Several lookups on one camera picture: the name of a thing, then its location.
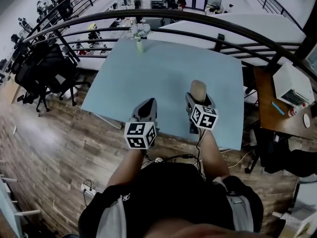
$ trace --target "railing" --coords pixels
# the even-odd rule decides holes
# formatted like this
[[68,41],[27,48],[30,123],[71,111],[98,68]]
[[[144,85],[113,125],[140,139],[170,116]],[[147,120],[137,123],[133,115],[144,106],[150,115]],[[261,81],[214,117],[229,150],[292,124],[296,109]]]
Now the railing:
[[94,6],[97,0],[63,0],[52,11],[50,11],[31,31],[28,37],[36,31],[40,32],[47,25],[54,26],[59,22],[79,17],[87,8]]
[[116,11],[109,11],[109,12],[102,12],[97,13],[93,15],[83,16],[80,18],[74,18],[69,21],[63,22],[59,25],[50,27],[48,29],[45,29],[27,39],[24,40],[25,43],[33,41],[35,38],[40,39],[39,37],[43,36],[44,34],[48,33],[56,33],[56,36],[51,37],[46,40],[37,41],[31,45],[31,48],[39,43],[49,42],[50,40],[56,40],[60,39],[60,45],[66,46],[70,50],[70,53],[68,53],[69,56],[72,57],[73,60],[80,61],[80,58],[83,57],[89,57],[89,58],[107,58],[107,55],[96,55],[96,54],[89,54],[88,56],[85,55],[77,55],[76,51],[107,51],[111,52],[111,48],[95,48],[95,47],[89,47],[89,48],[80,48],[80,49],[72,49],[71,44],[74,43],[87,43],[91,41],[96,42],[116,42],[118,41],[118,38],[113,39],[94,39],[94,40],[80,40],[80,41],[71,41],[67,42],[65,40],[65,37],[79,35],[79,34],[89,34],[91,32],[115,32],[115,31],[128,31],[129,27],[109,27],[109,28],[99,28],[99,29],[92,29],[92,30],[83,30],[83,31],[77,31],[67,34],[61,34],[61,29],[65,27],[69,27],[72,25],[77,25],[85,22],[91,22],[101,19],[110,19],[110,18],[123,18],[123,17],[155,17],[155,18],[171,18],[175,20],[186,20],[186,21],[192,21],[197,22],[200,24],[208,25],[217,27],[220,29],[224,29],[233,33],[236,33],[238,35],[244,36],[246,38],[249,38],[250,40],[254,41],[255,43],[250,44],[233,44],[221,39],[213,38],[210,36],[205,36],[201,34],[195,34],[191,32],[184,32],[179,30],[171,30],[171,29],[163,29],[163,28],[157,28],[152,29],[153,32],[160,32],[165,34],[177,34],[177,35],[183,35],[183,36],[189,36],[192,38],[198,38],[202,40],[207,40],[211,42],[211,50],[215,50],[217,52],[222,51],[225,55],[234,55],[236,58],[242,60],[242,65],[246,67],[254,67],[251,62],[246,61],[249,58],[259,58],[260,60],[263,60],[266,62],[266,69],[267,70],[275,70],[278,67],[278,61],[280,58],[285,57],[295,66],[298,66],[302,71],[304,71],[313,81],[317,82],[317,76],[316,74],[311,71],[308,67],[306,67],[292,52],[295,51],[298,47],[301,45],[301,43],[276,43],[269,38],[258,34],[254,31],[251,31],[247,28],[244,28],[242,26],[230,23],[225,20],[221,20],[219,18],[215,17],[208,17],[196,13],[189,13],[189,12],[182,12],[177,10],[163,10],[163,9],[132,9],[132,10],[116,10]]
[[303,28],[295,20],[295,18],[277,1],[277,0],[257,0],[263,9],[268,13],[281,14],[290,20],[292,23],[298,26],[298,28],[303,31]]

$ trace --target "black shirt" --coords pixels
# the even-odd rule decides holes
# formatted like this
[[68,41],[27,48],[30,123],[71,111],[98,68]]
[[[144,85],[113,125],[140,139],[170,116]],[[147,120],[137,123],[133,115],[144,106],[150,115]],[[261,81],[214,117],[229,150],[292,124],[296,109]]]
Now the black shirt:
[[[263,205],[250,187],[237,177],[223,180],[250,202],[255,232],[262,225]],[[131,184],[108,187],[97,193],[79,220],[80,237],[94,238],[100,217],[122,195],[127,237],[142,237],[163,218],[180,218],[194,224],[209,223],[234,230],[232,209],[222,184],[204,181],[197,169],[184,163],[154,163],[142,169]]]

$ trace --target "tabletop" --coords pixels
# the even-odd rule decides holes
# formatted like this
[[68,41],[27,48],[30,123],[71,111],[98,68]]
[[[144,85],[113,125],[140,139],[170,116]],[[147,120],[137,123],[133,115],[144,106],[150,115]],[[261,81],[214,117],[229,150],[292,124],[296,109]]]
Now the tabletop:
[[[297,115],[290,118],[287,112],[292,107],[285,102],[276,99],[271,74],[262,69],[255,68],[254,75],[258,92],[260,127],[282,132],[291,136],[313,139],[315,127],[312,121],[311,109],[305,108]],[[272,101],[284,111],[284,116],[273,107]],[[306,128],[304,125],[304,114],[307,114],[311,120],[311,126],[309,128]]]
[[238,59],[188,45],[120,39],[105,60],[82,109],[127,122],[134,108],[148,98],[158,104],[160,132],[197,141],[189,133],[185,94],[192,80],[203,81],[219,118],[213,134],[219,147],[241,149],[243,76]]

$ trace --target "white printer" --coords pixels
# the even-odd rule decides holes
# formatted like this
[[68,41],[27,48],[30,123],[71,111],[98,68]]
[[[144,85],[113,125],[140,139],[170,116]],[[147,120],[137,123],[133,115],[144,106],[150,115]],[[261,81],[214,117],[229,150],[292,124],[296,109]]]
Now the white printer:
[[295,107],[303,102],[311,104],[315,101],[309,78],[286,62],[273,75],[276,98]]

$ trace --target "power strip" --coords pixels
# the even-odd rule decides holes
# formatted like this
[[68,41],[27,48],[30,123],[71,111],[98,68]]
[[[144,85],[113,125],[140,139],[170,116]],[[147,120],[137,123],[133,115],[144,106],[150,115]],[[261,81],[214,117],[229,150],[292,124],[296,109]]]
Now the power strip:
[[87,184],[81,184],[81,190],[84,192],[85,189],[86,189],[85,191],[86,195],[94,197],[97,193],[95,189],[93,188],[90,189],[90,186],[88,186]]

